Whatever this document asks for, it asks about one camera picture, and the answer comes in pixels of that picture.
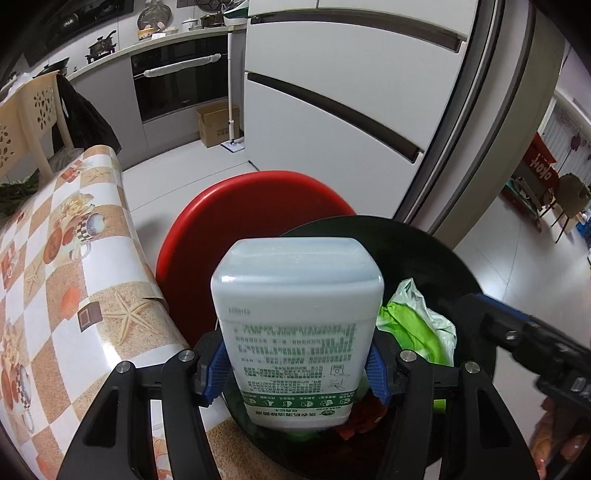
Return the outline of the person's right hand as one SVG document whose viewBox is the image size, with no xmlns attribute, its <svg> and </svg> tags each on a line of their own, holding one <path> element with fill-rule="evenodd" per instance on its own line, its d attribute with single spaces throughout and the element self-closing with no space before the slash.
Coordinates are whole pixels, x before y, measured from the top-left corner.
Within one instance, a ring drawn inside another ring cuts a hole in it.
<svg viewBox="0 0 591 480">
<path fill-rule="evenodd" d="M 568 463 L 574 463 L 590 439 L 590 433 L 571 432 L 564 426 L 565 417 L 559 417 L 559 407 L 549 397 L 541 404 L 544 414 L 535 426 L 530 439 L 530 453 L 540 479 L 547 477 L 548 463 L 558 453 Z"/>
</svg>

